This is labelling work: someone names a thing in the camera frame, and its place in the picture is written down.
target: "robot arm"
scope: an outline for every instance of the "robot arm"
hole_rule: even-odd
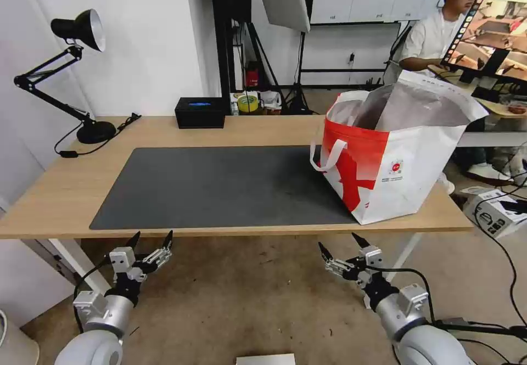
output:
[[[120,365],[122,340],[132,309],[139,301],[141,284],[172,256],[172,231],[160,249],[150,255],[134,253],[140,232],[110,254],[115,286],[104,295],[82,291],[73,301],[84,333],[76,336],[60,352],[55,365]]]
[[[382,251],[353,234],[361,247],[360,256],[342,261],[318,243],[326,270],[354,281],[369,296],[372,310],[392,342],[402,365],[467,365],[473,364],[461,343],[450,333],[430,325],[421,311],[428,301],[428,292],[418,284],[402,289],[386,281]]]

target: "bag logo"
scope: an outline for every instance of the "bag logo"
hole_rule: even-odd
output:
[[[395,160],[391,163],[390,174],[399,175],[402,173],[402,160]]]

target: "white t-shirt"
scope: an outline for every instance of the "white t-shirt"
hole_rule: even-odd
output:
[[[406,39],[400,61],[406,58],[442,58],[464,20],[465,17],[460,15],[457,21],[447,21],[443,18],[441,9],[420,20],[415,24]],[[430,70],[421,70],[418,73],[430,77],[434,76]]]

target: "man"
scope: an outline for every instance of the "man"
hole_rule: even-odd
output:
[[[442,8],[417,22],[408,35],[399,61],[403,69],[417,71],[430,77],[435,76],[428,70],[428,66],[441,64],[474,0],[444,0],[444,2]],[[475,121],[467,127],[469,132],[482,132],[484,129],[484,119]],[[480,181],[498,184],[511,180],[509,176],[498,172],[487,163],[484,148],[458,148],[455,159],[463,172]],[[445,180],[445,176],[440,177],[440,181]]]
[[[403,69],[434,76],[428,66],[440,65],[474,0],[444,2],[442,8],[417,22],[408,35],[399,61]]]

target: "black box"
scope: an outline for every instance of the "black box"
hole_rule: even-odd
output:
[[[223,128],[225,101],[222,98],[180,98],[175,108],[180,129]]]

